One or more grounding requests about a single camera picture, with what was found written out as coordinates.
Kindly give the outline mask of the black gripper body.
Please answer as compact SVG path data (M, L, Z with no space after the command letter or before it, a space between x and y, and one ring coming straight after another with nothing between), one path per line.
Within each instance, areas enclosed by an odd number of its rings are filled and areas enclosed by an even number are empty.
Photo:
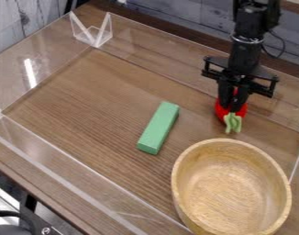
M226 77L229 84L236 87L241 84L246 84L248 92L250 94L258 94L266 97L273 96L278 78L260 65L257 65L248 73L238 73L229 68L228 59L224 57L205 56L202 62L204 67L201 69L201 76L216 82L221 77Z

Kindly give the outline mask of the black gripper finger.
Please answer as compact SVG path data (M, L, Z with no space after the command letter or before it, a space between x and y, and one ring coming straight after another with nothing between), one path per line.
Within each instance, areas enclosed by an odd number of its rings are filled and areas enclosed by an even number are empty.
M236 87L233 90L232 108L230 108L232 113L237 113L244 109L244 106L246 105L246 99L248 99L248 86L241 85Z
M217 82L217 99L221 107L228 108L233 96L233 86L225 80Z

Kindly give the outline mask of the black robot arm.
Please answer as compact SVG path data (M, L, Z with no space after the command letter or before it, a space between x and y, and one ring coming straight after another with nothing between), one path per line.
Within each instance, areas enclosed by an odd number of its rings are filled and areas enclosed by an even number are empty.
M217 83L217 102L229 113L236 113L248 96L272 97L278 81L260 64L264 34L280 18L280 0L232 0L229 57L205 56L201 75Z

